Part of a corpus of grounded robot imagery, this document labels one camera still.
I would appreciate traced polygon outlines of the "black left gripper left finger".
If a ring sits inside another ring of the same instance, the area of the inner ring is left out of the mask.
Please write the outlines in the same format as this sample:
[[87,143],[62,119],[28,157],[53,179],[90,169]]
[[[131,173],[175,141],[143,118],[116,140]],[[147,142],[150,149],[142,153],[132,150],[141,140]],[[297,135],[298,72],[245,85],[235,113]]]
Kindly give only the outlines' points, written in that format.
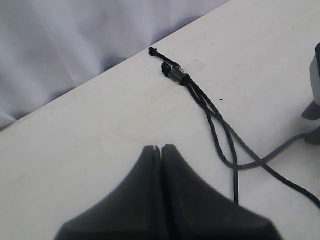
[[57,240],[164,240],[166,213],[161,155],[146,146],[136,164],[107,197],[66,222]]

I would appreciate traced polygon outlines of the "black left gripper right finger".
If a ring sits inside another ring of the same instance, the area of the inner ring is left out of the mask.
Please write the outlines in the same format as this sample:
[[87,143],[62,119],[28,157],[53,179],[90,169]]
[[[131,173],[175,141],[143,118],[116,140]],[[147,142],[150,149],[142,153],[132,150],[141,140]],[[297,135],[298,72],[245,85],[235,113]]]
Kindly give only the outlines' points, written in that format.
[[207,184],[171,144],[162,148],[162,190],[175,240],[279,240],[267,218],[232,202]]

